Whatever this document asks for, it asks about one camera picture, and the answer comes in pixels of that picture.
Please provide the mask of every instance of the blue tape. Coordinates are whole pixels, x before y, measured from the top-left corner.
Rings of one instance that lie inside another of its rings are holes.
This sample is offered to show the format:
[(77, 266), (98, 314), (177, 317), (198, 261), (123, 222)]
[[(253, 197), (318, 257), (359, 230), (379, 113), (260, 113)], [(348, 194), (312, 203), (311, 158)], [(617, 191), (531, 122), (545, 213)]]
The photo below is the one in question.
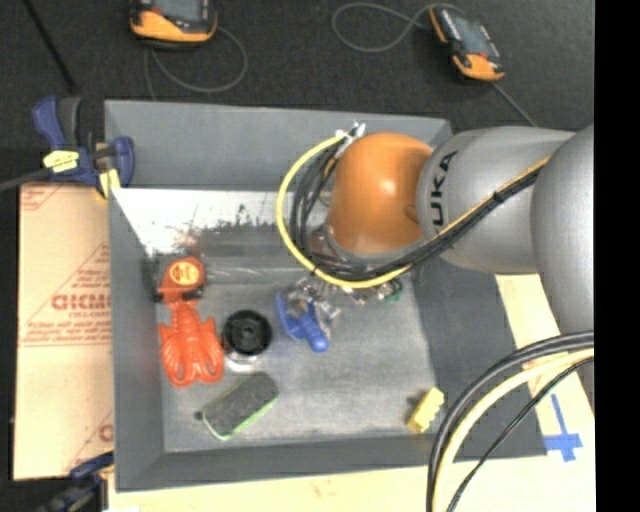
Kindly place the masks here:
[(555, 394), (551, 395), (551, 402), (553, 404), (553, 409), (556, 412), (558, 423), (560, 424), (561, 433), (551, 436), (543, 436), (545, 447), (547, 448), (547, 451), (560, 451), (564, 462), (574, 461), (576, 460), (574, 450), (576, 448), (582, 448), (584, 445), (580, 440), (579, 434), (569, 434), (567, 431), (567, 426), (564, 422), (564, 418), (562, 417), (562, 411), (560, 410), (558, 397)]

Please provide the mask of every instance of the yellow cable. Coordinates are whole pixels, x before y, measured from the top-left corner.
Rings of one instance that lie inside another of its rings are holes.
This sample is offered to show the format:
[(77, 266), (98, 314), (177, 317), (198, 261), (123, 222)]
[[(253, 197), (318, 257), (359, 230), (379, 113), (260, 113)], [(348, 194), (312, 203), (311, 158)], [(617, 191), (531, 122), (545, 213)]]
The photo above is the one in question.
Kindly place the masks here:
[[(287, 194), (287, 190), (289, 188), (289, 184), (293, 180), (294, 176), (300, 171), (300, 169), (309, 160), (311, 160), (311, 158), (313, 158), (315, 155), (325, 150), (329, 146), (335, 144), (336, 142), (339, 142), (343, 138), (344, 138), (344, 135), (336, 135), (335, 137), (331, 137), (330, 139), (327, 139), (324, 142), (321, 142), (317, 146), (307, 151), (300, 158), (298, 158), (298, 160), (289, 169), (284, 179), (282, 180), (280, 189), (278, 190), (278, 197), (276, 202), (276, 224), (278, 226), (278, 231), (280, 232), (280, 236), (282, 237), (282, 240), (287, 246), (287, 249), (289, 249), (289, 252), (291, 252), (291, 254), (296, 258), (296, 260), (298, 260), (298, 262), (302, 264), (307, 270), (309, 270), (310, 272), (313, 272), (314, 275), (318, 276), (320, 279), (322, 279), (323, 281), (326, 281), (329, 284), (333, 284), (343, 288), (353, 288), (353, 289), (372, 288), (374, 286), (379, 286), (388, 281), (391, 281), (395, 277), (398, 277), (399, 275), (405, 273), (407, 270), (411, 268), (411, 265), (406, 265), (396, 270), (392, 270), (391, 272), (387, 272), (386, 274), (382, 274), (376, 278), (367, 279), (365, 281), (345, 281), (344, 279), (339, 279), (330, 274), (327, 274), (326, 272), (323, 272), (322, 270), (318, 269), (312, 261), (308, 260), (305, 257), (305, 255), (300, 252), (300, 250), (296, 247), (296, 245), (291, 240), (291, 237), (289, 236), (289, 232), (287, 231), (287, 228), (284, 223), (284, 216), (283, 216), (284, 200)], [(549, 158), (551, 158), (551, 155), (546, 156), (545, 158), (542, 158), (541, 160), (533, 164), (531, 167), (525, 169), (518, 176), (512, 178), (510, 181), (508, 181), (502, 187), (500, 187), (497, 190), (497, 193), (500, 193), (501, 191), (505, 190), (506, 187), (508, 187), (515, 181), (523, 179), (527, 175), (536, 172), (538, 169), (540, 169), (540, 167), (542, 167), (549, 161)], [(485, 199), (480, 201), (476, 206), (474, 206), (473, 208), (471, 208), (470, 210), (462, 214), (460, 217), (455, 219), (453, 222), (448, 224), (440, 233), (438, 233), (437, 235), (432, 237), (430, 240), (428, 240), (427, 244), (433, 243), (438, 239), (442, 238), (446, 233), (451, 231), (459, 223), (464, 221), (466, 218), (474, 214), (478, 209), (482, 208), (486, 203), (488, 203), (493, 198), (493, 195), (494, 194), (490, 194)]]
[[(564, 355), (560, 358), (554, 358), (551, 361), (537, 364), (523, 370), (513, 377), (505, 380), (499, 386), (489, 391), (462, 419), (458, 427), (454, 430), (447, 445), (446, 450), (442, 455), (442, 462), (438, 471), (438, 480), (436, 487), (433, 490), (433, 510), (439, 512), (441, 496), (444, 494), (444, 482), (445, 476), (449, 468), (453, 463), (455, 455), (458, 453), (460, 446), (466, 439), (469, 431), (476, 424), (476, 422), (484, 415), (490, 407), (492, 407), (498, 400), (500, 400), (507, 393), (513, 391), (518, 386), (525, 382), (539, 376), (542, 373), (555, 370), (559, 373), (569, 366), (582, 361), (588, 357), (594, 355), (594, 349), (581, 350), (572, 354)], [(442, 507), (442, 510), (446, 510), (448, 503)]]
[(379, 286), (381, 284), (384, 284), (388, 281), (391, 281), (393, 278), (406, 272), (409, 269), (409, 266), (402, 267), (397, 270), (393, 270), (391, 272), (388, 272), (376, 278), (367, 279), (365, 281), (345, 281), (343, 279), (338, 279), (316, 268), (316, 265), (313, 262), (309, 261), (304, 256), (304, 254), (302, 254), (298, 250), (296, 245), (291, 240), (291, 237), (289, 236), (289, 232), (287, 231), (287, 227), (285, 226), (285, 223), (284, 223), (284, 216), (283, 216), (284, 200), (287, 194), (287, 189), (289, 188), (289, 184), (293, 180), (294, 176), (300, 171), (302, 166), (307, 163), (307, 161), (309, 161), (311, 158), (313, 158), (315, 155), (325, 150), (329, 146), (335, 144), (336, 142), (341, 141), (343, 138), (344, 138), (344, 135), (336, 135), (335, 137), (331, 137), (330, 139), (327, 139), (324, 142), (321, 142), (314, 148), (311, 148), (309, 151), (307, 151), (300, 158), (298, 158), (296, 163), (293, 164), (291, 169), (289, 169), (284, 179), (282, 180), (282, 184), (280, 185), (280, 189), (278, 191), (278, 197), (276, 200), (276, 225), (278, 226), (278, 231), (280, 232), (280, 236), (282, 237), (282, 240), (287, 246), (287, 249), (289, 249), (289, 252), (291, 252), (291, 254), (293, 254), (293, 256), (296, 258), (296, 260), (298, 260), (298, 262), (301, 263), (307, 270), (309, 270), (310, 272), (313, 272), (314, 275), (318, 276), (323, 281), (326, 281), (329, 284), (333, 284), (343, 288), (345, 287), (354, 288), (354, 289), (355, 288), (371, 288), (374, 286)]

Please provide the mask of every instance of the blue clamp body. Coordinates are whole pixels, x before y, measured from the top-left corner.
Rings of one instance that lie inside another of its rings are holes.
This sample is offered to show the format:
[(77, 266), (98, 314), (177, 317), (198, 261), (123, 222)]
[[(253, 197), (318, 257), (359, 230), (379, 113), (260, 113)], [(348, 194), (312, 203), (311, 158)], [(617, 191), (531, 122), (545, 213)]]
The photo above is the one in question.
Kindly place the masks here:
[(286, 298), (276, 294), (276, 309), (285, 332), (295, 340), (307, 340), (314, 352), (324, 352), (329, 348), (329, 340), (318, 325), (313, 302), (307, 303), (307, 310), (299, 316), (289, 313)]
[(113, 463), (114, 456), (111, 451), (76, 466), (69, 472), (69, 478), (73, 484), (56, 494), (46, 504), (38, 507), (35, 512), (72, 512), (80, 510), (100, 492), (99, 487), (104, 480), (99, 471), (111, 466)]
[[(65, 182), (76, 181), (96, 187), (102, 194), (104, 190), (100, 183), (100, 174), (94, 165), (96, 153), (89, 148), (80, 146), (76, 140), (76, 118), (80, 106), (80, 98), (69, 97), (58, 101), (56, 96), (47, 96), (40, 100), (32, 109), (32, 117), (37, 132), (47, 139), (52, 151), (56, 149), (73, 150), (78, 153), (78, 164), (74, 169), (54, 173), (49, 169), (48, 179)], [(107, 152), (116, 160), (116, 170), (122, 186), (127, 186), (133, 177), (135, 156), (133, 140), (130, 137), (117, 137)]]

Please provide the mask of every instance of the gray bin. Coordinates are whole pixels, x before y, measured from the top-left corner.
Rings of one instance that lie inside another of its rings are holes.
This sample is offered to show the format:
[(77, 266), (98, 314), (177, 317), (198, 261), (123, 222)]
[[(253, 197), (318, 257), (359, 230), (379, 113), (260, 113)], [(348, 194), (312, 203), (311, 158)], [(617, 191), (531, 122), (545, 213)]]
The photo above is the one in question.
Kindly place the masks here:
[[(280, 328), (274, 294), (304, 272), (268, 212), (291, 164), (337, 129), (365, 122), (369, 133), (398, 131), (435, 147), (451, 135), (448, 123), (132, 101), (105, 107), (107, 140), (131, 136), (137, 158), (131, 186), (110, 204), (117, 489), (425, 465), (438, 418), (422, 435), (405, 426), (422, 393), (437, 385), (453, 400), (514, 348), (493, 276), (429, 261), (403, 277), (399, 302), (343, 304), (329, 351), (317, 354)], [(280, 397), (228, 441), (212, 436), (194, 413), (245, 370), (227, 367), (217, 384), (173, 388), (160, 365), (157, 331), (169, 311), (153, 302), (145, 280), (149, 253), (169, 250), (192, 223), (210, 273), (198, 303), (202, 319), (213, 316), (220, 332), (228, 315), (248, 308), (274, 328), (253, 370), (270, 373)], [(486, 449), (526, 401), (519, 395), (479, 426), (462, 456)], [(525, 423), (500, 455), (543, 453), (536, 426)]]

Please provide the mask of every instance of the black carpet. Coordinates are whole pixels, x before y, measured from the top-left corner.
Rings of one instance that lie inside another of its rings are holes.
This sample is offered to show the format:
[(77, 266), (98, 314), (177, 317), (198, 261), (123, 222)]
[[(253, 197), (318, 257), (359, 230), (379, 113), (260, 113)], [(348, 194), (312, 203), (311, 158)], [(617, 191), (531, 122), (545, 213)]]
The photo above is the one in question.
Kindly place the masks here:
[[(149, 97), (144, 48), (128, 30), (125, 0), (32, 0), (83, 97), (80, 128), (104, 136), (105, 99)], [(445, 118), (454, 132), (526, 124), (492, 87), (458, 79), (432, 31), (412, 30), (393, 50), (361, 54), (331, 31), (329, 0), (216, 0), (221, 26), (246, 47), (249, 69), (234, 88), (187, 93), (153, 65), (161, 100), (284, 106)], [(595, 0), (455, 0), (480, 17), (501, 50), (499, 85), (544, 128), (580, 130), (594, 122)], [(384, 5), (412, 15), (418, 0)], [(38, 167), (44, 145), (30, 110), (42, 97), (68, 94), (66, 82), (22, 1), (2, 2), (0, 16), (0, 181)], [(377, 12), (349, 11), (339, 21), (357, 44), (380, 45), (404, 27)], [(206, 48), (161, 55), (181, 79), (200, 86), (232, 80), (242, 60), (220, 33)], [(16, 192), (0, 193), (0, 510), (31, 510), (64, 482), (10, 482), (16, 338)]]

